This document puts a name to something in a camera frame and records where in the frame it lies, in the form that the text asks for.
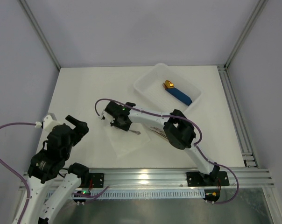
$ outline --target yellow object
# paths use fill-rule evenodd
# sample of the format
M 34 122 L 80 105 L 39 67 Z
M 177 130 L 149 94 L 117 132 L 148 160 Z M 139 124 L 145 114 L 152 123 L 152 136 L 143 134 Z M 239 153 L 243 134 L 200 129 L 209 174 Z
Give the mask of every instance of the yellow object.
M 169 80 L 166 80 L 163 83 L 163 86 L 164 86 L 165 89 L 174 88 L 174 84 L 172 82 L 170 82 Z

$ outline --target white wall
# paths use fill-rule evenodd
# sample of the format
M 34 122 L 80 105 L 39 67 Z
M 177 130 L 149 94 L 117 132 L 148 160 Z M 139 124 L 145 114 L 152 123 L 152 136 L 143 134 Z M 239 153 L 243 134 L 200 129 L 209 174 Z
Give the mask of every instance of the white wall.
M 58 71 L 16 0 L 0 0 L 0 125 L 40 120 L 47 112 Z M 28 169 L 40 132 L 0 131 L 0 157 L 20 173 Z M 8 223 L 20 181 L 0 165 L 0 224 Z
M 224 64 L 257 0 L 27 0 L 62 67 Z
M 229 71 L 260 163 L 282 198 L 282 0 L 268 2 Z

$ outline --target small tool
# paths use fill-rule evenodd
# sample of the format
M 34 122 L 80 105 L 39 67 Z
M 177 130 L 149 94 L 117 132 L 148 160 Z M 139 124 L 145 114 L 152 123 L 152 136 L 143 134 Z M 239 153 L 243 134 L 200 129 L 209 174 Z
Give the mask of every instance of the small tool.
M 135 134 L 137 134 L 137 135 L 139 135 L 139 134 L 141 134 L 141 132 L 139 132 L 139 131 L 134 131 L 134 130 L 129 130 L 130 132 L 133 132 L 133 133 L 135 133 Z
M 165 90 L 170 93 L 172 96 L 174 96 L 176 99 L 180 100 L 187 106 L 190 106 L 192 103 L 192 100 L 190 97 L 188 97 L 186 94 L 181 92 L 179 89 L 174 87 L 174 84 L 170 82 L 169 80 L 166 80 L 162 86 L 165 88 Z

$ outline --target cable connector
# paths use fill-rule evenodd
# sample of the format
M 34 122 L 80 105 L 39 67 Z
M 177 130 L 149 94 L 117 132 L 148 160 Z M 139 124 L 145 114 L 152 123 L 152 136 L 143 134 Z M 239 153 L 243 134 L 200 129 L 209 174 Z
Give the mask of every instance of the cable connector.
M 35 128 L 41 128 L 42 127 L 42 122 L 35 122 Z

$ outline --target white plastic tray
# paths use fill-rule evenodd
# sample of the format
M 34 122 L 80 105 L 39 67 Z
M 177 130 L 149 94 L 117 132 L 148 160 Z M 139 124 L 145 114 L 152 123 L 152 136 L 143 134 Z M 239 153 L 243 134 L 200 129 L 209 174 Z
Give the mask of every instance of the white plastic tray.
M 162 86 L 166 80 L 171 81 L 174 87 L 190 97 L 192 104 L 187 106 L 166 92 Z M 194 84 L 163 63 L 156 64 L 138 78 L 134 83 L 134 88 L 163 112 L 172 112 L 174 109 L 187 112 L 198 102 L 201 95 L 201 91 Z

